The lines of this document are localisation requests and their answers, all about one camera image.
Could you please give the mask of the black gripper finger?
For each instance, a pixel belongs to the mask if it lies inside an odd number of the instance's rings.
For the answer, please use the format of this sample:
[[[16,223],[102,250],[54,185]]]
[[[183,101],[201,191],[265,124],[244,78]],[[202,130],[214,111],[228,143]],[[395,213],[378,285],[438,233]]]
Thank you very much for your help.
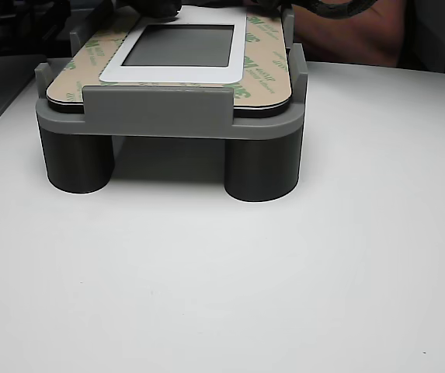
[[[177,16],[181,8],[181,0],[154,0],[152,2],[152,17],[172,18]]]

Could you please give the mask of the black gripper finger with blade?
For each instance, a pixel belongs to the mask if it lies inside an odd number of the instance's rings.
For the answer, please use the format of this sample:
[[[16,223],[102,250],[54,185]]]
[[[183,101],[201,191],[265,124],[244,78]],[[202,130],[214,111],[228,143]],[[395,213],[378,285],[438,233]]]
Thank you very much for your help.
[[[151,16],[153,14],[150,0],[119,0],[119,6],[129,6],[143,16]]]

